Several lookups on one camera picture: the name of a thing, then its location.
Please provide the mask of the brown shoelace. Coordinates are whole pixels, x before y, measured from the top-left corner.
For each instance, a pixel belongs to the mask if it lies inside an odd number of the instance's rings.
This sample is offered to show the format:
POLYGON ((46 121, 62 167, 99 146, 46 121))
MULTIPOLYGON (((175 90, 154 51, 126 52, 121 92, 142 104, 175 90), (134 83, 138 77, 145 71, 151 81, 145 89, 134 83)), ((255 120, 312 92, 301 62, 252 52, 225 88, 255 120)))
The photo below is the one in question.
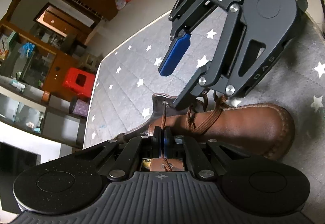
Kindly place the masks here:
POLYGON ((214 94, 215 106, 212 111, 196 112, 192 107, 188 107, 186 115, 177 115, 170 123, 171 126, 174 126, 177 121, 183 121, 181 128, 189 133, 189 136, 181 139, 181 144, 186 154, 187 168, 194 175, 201 178, 211 178, 215 175, 215 172, 194 137, 204 135, 215 124, 223 111, 223 106, 227 99, 225 95, 217 97, 214 94))

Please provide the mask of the brown leather shoe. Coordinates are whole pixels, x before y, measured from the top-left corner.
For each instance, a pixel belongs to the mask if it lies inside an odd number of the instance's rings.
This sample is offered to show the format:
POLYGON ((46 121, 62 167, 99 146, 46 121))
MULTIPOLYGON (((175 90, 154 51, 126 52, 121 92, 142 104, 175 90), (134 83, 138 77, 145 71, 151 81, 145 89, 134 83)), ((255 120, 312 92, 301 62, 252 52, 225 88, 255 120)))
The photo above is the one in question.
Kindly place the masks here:
MULTIPOLYGON (((181 128, 183 121, 177 121, 174 126, 170 125, 177 115, 186 115, 188 110, 176 110, 172 104, 174 100, 170 95, 154 94, 153 113, 150 118, 129 132, 115 136, 115 140, 125 144, 135 136, 152 136, 154 128, 162 125, 171 127, 178 135, 189 135, 181 128)), ((204 96, 202 101, 195 100, 190 104, 196 112, 209 112, 207 106, 207 96, 204 96)), ((294 136, 294 119, 285 108, 272 103, 232 107, 225 101, 223 111, 215 124, 204 135, 195 138, 199 142, 215 139, 252 154, 278 160, 289 151, 294 136)))

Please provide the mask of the grey star pattern table cover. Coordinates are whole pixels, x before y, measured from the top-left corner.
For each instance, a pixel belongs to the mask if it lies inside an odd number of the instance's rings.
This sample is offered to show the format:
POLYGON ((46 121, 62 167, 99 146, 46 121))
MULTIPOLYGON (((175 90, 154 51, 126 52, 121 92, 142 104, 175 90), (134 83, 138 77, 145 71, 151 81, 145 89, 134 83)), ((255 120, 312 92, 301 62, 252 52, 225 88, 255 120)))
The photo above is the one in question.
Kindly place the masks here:
MULTIPOLYGON (((147 121, 153 94, 177 96, 196 68, 212 59, 225 19, 226 13, 216 9, 194 30, 190 48, 167 78, 158 73, 169 45, 171 23, 166 15, 107 55, 94 83, 84 147, 147 121)), ((296 136, 283 161, 310 181, 303 214, 324 223, 324 37, 312 20, 246 97, 228 101, 234 107, 262 102, 282 106, 293 116, 296 136)))

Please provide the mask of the purple patterned bin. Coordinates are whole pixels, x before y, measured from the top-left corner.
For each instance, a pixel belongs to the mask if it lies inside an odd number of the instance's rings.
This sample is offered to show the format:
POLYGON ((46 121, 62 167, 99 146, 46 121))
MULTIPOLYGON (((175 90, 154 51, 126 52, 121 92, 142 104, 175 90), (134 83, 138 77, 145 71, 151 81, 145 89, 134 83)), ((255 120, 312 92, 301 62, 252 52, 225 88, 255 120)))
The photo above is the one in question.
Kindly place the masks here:
POLYGON ((74 97, 70 102, 69 113, 78 115, 80 117, 87 117, 89 111, 89 103, 81 100, 80 98, 74 97))

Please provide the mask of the red plastic stool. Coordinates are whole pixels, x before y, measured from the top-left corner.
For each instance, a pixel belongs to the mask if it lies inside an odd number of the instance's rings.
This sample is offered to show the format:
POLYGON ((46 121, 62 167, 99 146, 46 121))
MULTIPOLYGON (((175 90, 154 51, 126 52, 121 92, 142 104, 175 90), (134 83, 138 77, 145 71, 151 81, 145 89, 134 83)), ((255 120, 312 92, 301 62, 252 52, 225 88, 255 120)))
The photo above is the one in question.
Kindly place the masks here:
POLYGON ((78 68, 69 68, 62 86, 79 97, 91 98, 95 75, 78 68))

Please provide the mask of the glass display cabinet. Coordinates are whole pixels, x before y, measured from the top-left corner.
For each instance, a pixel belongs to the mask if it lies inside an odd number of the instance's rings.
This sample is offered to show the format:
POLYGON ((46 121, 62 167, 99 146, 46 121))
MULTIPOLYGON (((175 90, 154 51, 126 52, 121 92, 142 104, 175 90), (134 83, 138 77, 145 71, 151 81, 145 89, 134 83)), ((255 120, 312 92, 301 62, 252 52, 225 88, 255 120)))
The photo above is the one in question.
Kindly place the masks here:
POLYGON ((71 101, 74 93, 62 86, 67 71, 78 61, 12 23, 1 22, 1 76, 71 101))

